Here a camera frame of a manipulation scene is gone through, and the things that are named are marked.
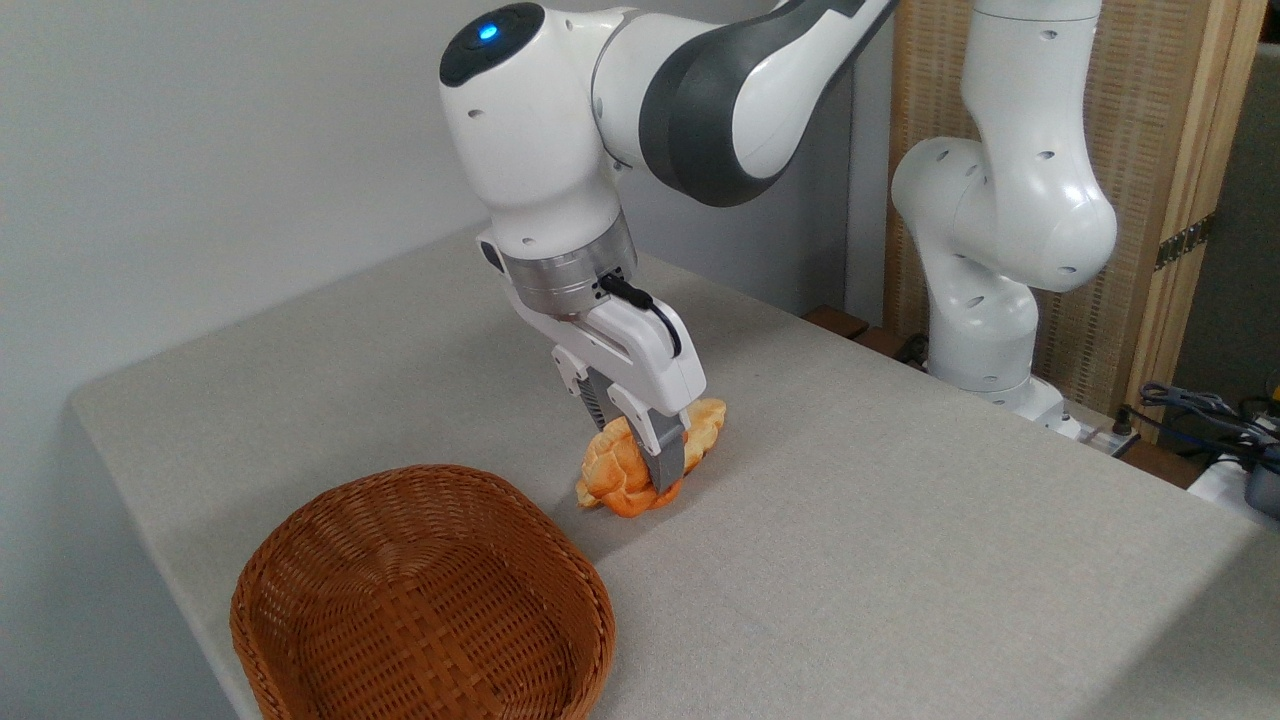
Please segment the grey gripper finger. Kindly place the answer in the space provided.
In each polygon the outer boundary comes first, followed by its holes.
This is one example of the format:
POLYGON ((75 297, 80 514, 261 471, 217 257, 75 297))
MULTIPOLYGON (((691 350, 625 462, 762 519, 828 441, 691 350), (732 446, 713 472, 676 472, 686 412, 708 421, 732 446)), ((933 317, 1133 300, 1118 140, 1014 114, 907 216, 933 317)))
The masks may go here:
POLYGON ((631 428, 655 492, 666 493, 685 474, 686 416, 664 415, 621 384, 612 384, 607 393, 631 428))
POLYGON ((566 389, 573 397, 579 397, 582 401, 595 428, 604 430, 613 416, 605 410, 600 400, 594 369, 561 345, 554 346, 550 355, 566 389))

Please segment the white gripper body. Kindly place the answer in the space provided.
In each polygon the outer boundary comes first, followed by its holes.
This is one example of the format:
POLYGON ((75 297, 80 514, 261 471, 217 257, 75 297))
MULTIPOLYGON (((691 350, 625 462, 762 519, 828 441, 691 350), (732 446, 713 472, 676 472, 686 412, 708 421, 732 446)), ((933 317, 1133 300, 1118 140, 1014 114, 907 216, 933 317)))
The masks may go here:
POLYGON ((612 416, 622 413, 611 402, 608 388, 621 384, 664 415, 684 413, 707 388, 701 363, 678 314, 659 299, 640 301, 637 290, 614 274, 605 287, 588 283, 593 307, 568 316, 531 309, 517 293, 507 261, 490 234, 477 236, 477 249, 500 278, 512 309, 553 347, 563 346, 596 373, 600 400, 612 416))

